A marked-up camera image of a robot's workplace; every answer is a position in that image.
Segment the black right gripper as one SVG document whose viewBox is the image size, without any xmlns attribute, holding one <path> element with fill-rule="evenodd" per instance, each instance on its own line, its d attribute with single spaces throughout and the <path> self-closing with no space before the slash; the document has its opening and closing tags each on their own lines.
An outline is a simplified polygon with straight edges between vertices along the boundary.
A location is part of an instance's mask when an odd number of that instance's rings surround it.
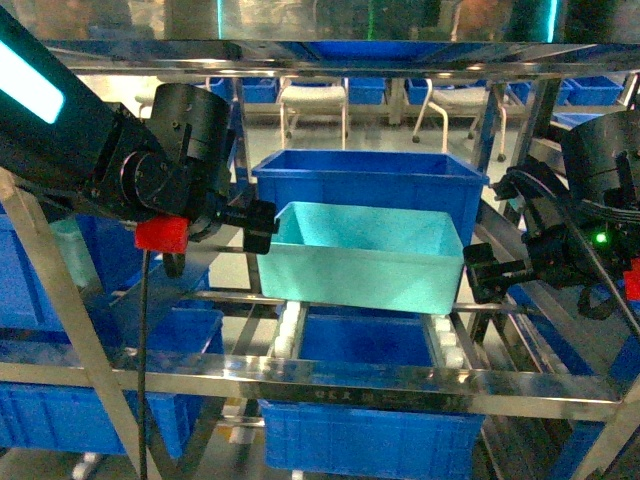
<svg viewBox="0 0 640 480">
<path fill-rule="evenodd" d="M 500 200 L 523 200 L 525 259 L 499 262 L 489 243 L 466 246 L 464 264 L 478 304 L 500 302 L 508 289 L 542 281 L 562 289 L 580 286 L 579 313 L 604 320 L 615 310 L 636 320 L 618 287 L 639 255 L 639 210 L 575 200 L 551 168 L 540 162 L 507 169 L 493 185 Z"/>
</svg>

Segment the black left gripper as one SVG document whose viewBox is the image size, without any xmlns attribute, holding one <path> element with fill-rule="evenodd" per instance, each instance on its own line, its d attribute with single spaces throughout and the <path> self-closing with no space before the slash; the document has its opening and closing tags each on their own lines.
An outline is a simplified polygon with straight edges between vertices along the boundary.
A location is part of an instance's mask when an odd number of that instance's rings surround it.
<svg viewBox="0 0 640 480">
<path fill-rule="evenodd" d="M 269 253 L 279 231 L 274 203 L 253 199 L 219 211 L 230 181 L 229 103 L 194 85 L 165 83 L 147 120 L 122 104 L 108 108 L 112 130 L 84 185 L 99 215 L 136 223 L 181 217 L 195 242 L 214 235 L 220 223 L 230 225 L 244 231 L 245 252 Z"/>
</svg>

